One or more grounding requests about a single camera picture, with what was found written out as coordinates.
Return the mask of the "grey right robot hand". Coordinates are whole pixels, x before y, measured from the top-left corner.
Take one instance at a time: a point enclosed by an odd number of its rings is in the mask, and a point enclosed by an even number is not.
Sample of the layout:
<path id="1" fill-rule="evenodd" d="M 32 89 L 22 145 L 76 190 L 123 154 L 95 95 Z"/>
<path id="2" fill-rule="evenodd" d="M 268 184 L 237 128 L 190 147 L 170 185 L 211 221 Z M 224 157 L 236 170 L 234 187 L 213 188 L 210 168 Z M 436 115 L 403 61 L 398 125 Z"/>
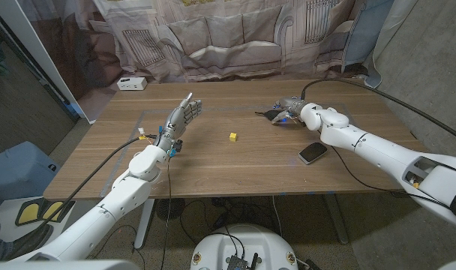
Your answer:
<path id="1" fill-rule="evenodd" d="M 281 97 L 279 100 L 274 102 L 273 108 L 279 109 L 279 112 L 272 120 L 271 123 L 275 124 L 281 119 L 298 117 L 304 106 L 308 103 L 302 100 L 300 97 Z"/>

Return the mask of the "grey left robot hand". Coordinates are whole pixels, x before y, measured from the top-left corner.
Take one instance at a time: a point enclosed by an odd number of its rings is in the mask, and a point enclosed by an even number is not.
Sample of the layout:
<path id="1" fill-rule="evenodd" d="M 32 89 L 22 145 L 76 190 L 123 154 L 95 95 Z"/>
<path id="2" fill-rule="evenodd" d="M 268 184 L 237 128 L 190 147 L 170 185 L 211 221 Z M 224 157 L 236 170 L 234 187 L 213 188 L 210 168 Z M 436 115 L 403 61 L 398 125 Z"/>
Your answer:
<path id="1" fill-rule="evenodd" d="M 176 140 L 185 132 L 189 123 L 202 112 L 202 101 L 192 101 L 193 93 L 186 98 L 169 114 L 160 135 L 154 141 L 154 145 L 167 151 L 172 148 Z"/>

